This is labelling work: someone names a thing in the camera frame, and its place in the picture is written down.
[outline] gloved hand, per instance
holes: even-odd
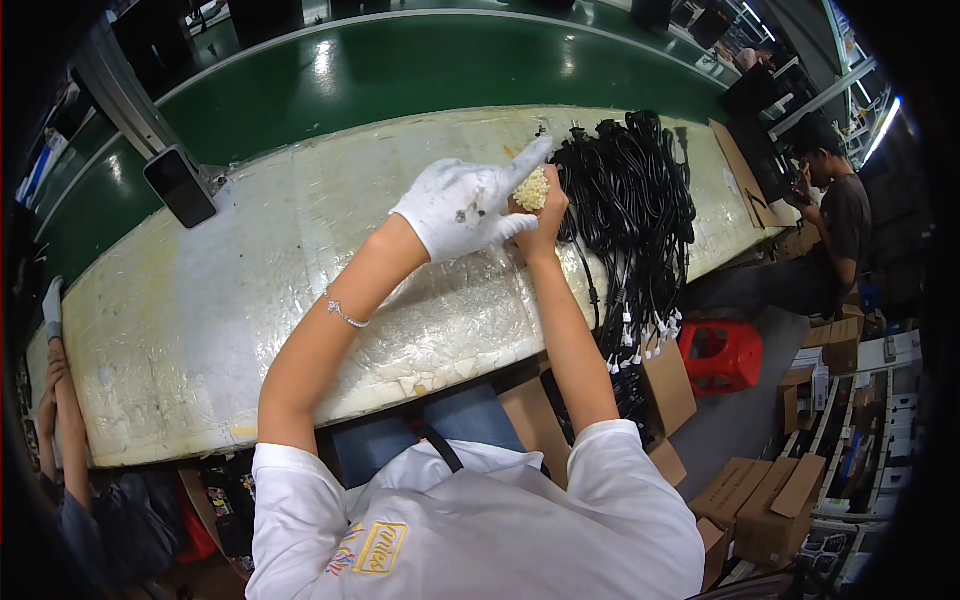
[[[410,223],[430,253],[443,262],[499,244],[537,228],[532,214],[501,215],[507,199],[550,152],[553,140],[541,135],[506,167],[444,158],[428,166],[399,204],[391,209]]]

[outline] blue jeans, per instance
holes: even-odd
[[[423,419],[445,440],[527,451],[490,385],[427,404],[423,407]],[[400,452],[419,441],[399,417],[375,420],[333,434],[344,487],[349,490],[370,482]]]

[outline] man's hand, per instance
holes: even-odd
[[[820,206],[816,205],[814,202],[810,204],[805,204],[798,208],[800,214],[813,226],[816,226],[820,223],[822,217],[820,215]]]
[[[430,254],[443,262],[537,227],[530,214],[500,214],[507,198],[546,159],[553,140],[541,135],[507,167],[438,160],[390,211],[403,216]]]
[[[54,388],[63,378],[66,370],[66,362],[55,352],[50,352],[47,360],[51,361],[47,367],[47,391],[36,409],[36,433],[42,438],[50,438],[54,435],[54,427],[57,424],[57,395]]]
[[[797,187],[806,195],[808,201],[813,203],[813,187],[810,185],[810,165],[804,164],[797,177]]]
[[[557,244],[557,232],[566,214],[566,207],[570,204],[570,200],[560,187],[557,167],[552,164],[543,164],[541,167],[550,189],[546,194],[546,204],[533,213],[539,217],[540,225],[531,231],[518,233],[514,238],[528,264],[543,258],[556,257],[554,248]],[[510,212],[529,214],[518,207],[513,198],[510,199]]]
[[[47,394],[52,394],[66,372],[66,358],[59,352],[47,352]]]

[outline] workbench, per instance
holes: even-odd
[[[63,334],[92,464],[118,467],[249,447],[267,370],[324,284],[346,266],[432,161],[506,164],[540,126],[555,148],[624,110],[477,108],[323,135],[234,169],[218,214],[184,229],[163,208],[103,254],[63,300]],[[689,279],[773,234],[755,228],[710,127],[688,128],[697,208]],[[581,261],[564,273],[593,323]],[[601,298],[606,280],[589,258]],[[508,243],[417,270],[362,330],[317,426],[354,419],[513,364],[544,349],[536,294]],[[29,345],[34,407],[46,329]]]

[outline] coiled black cable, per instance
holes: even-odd
[[[662,327],[675,314],[696,209],[688,164],[677,163],[674,133],[653,111],[628,112],[622,125],[604,121],[596,133],[591,137],[574,127],[551,159],[570,199],[557,237],[574,244],[580,255],[598,324],[598,295],[581,241],[604,266],[605,313],[594,339],[611,370],[620,416],[643,423],[636,364],[660,344]],[[684,154],[685,135],[685,130],[678,134]],[[558,419],[567,430],[565,409]]]

